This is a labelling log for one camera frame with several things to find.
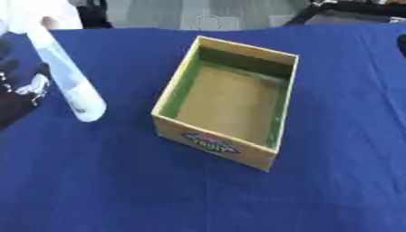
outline box wall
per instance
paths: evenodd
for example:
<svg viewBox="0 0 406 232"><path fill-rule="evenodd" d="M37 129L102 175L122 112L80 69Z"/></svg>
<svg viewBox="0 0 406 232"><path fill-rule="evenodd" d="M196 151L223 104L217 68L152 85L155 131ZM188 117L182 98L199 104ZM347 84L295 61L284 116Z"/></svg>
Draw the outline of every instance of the box wall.
<svg viewBox="0 0 406 232"><path fill-rule="evenodd" d="M219 137L217 135L207 133L201 130L195 130L192 128L185 127L173 123L172 121L166 121L160 117L153 118L157 131L161 137L175 140L182 144L188 145L192 148L204 150L206 152L215 154L217 156L227 158L230 160L237 161L239 163L246 164L247 166L261 169L269 170L275 154L266 150L260 150L255 147L247 146L246 144L240 144L236 141L229 140L228 138ZM186 134L197 133L198 137L196 140L188 139ZM225 142L230 150L235 149L234 151L213 151L207 149L207 147L212 146L212 143L205 142L205 138L210 137L213 141Z"/></svg>

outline black glove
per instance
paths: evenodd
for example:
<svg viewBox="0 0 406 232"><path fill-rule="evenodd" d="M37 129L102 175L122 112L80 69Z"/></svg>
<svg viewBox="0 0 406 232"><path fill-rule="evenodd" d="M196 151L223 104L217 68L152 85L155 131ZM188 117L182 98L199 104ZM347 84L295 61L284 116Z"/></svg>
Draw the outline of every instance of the black glove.
<svg viewBox="0 0 406 232"><path fill-rule="evenodd" d="M0 39L0 60L3 60L12 51L12 45ZM33 82L22 88L15 89L18 81L11 76L12 70L18 67L15 59L0 63L0 130L24 117L27 113L38 107L49 87L49 66L42 63L33 74Z"/></svg>

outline hand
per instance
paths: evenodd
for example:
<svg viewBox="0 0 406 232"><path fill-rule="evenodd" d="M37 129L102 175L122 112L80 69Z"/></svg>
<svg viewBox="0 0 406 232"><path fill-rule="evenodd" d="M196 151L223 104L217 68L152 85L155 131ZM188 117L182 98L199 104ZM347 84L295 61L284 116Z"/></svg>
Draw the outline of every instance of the hand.
<svg viewBox="0 0 406 232"><path fill-rule="evenodd" d="M24 34L42 24L47 29L82 29L76 8L68 0L0 0L0 35Z"/></svg>
<svg viewBox="0 0 406 232"><path fill-rule="evenodd" d="M3 60L11 51L12 45L0 39L0 60ZM50 84L49 67L43 63L34 72L32 83L16 90L15 84L18 78L11 76L11 72L18 64L17 60L0 63L0 130L38 107Z"/></svg>

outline white cloth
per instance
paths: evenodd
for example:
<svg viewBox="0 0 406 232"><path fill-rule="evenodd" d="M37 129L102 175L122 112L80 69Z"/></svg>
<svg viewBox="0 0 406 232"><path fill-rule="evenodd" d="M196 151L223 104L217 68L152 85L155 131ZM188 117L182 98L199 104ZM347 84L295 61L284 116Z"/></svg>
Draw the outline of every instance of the white cloth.
<svg viewBox="0 0 406 232"><path fill-rule="evenodd" d="M82 29L76 8L67 0L0 0L0 35L23 34L44 21L51 22L48 29Z"/></svg>

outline blue fabric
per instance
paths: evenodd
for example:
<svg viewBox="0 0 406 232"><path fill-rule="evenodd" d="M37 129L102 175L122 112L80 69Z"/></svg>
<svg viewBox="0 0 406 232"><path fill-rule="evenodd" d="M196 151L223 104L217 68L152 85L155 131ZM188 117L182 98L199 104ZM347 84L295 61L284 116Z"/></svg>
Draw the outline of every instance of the blue fabric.
<svg viewBox="0 0 406 232"><path fill-rule="evenodd" d="M0 136L0 231L406 231L403 24L243 32L57 32L108 103L80 123L55 89ZM159 138L150 110L197 34L300 54L269 173ZM29 74L39 62L8 35Z"/></svg>

